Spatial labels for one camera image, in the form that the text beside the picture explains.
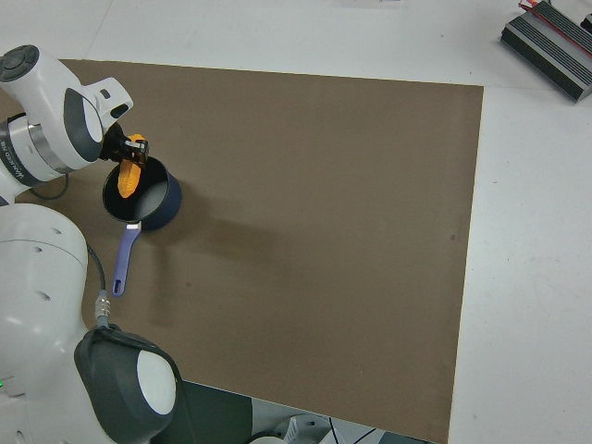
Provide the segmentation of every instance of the black band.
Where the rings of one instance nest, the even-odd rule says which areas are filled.
[[[10,171],[10,174],[23,185],[32,188],[42,183],[20,162],[15,147],[12,146],[12,141],[10,140],[8,121],[0,123],[0,157],[6,170]]]

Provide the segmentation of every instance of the white robot link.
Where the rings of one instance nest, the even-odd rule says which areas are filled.
[[[0,444],[149,442],[175,410],[177,367],[106,322],[106,293],[87,330],[84,237],[53,210],[15,203],[99,157],[137,159],[116,123],[133,103],[117,80],[82,86],[32,45],[0,57],[0,87],[24,109],[0,124]]]

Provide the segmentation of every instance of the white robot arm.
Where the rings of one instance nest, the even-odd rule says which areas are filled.
[[[41,182],[117,158],[104,136],[132,101],[115,79],[82,86],[31,45],[0,57],[0,87],[25,111],[0,124],[0,444],[148,442],[172,417],[176,366],[145,339],[87,332],[84,237],[53,210],[14,204]]]

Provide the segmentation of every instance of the saucepan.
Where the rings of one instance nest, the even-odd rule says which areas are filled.
[[[143,230],[160,229],[170,222],[181,206],[181,188],[165,166],[148,157],[136,191],[123,198],[117,189],[119,166],[107,177],[103,187],[103,205],[117,220],[126,223],[119,243],[113,296],[120,297],[126,288],[131,248]]]

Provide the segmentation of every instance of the white table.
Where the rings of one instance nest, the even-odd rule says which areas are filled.
[[[10,0],[0,51],[485,85],[450,444],[589,442],[592,99],[501,46],[516,3]]]

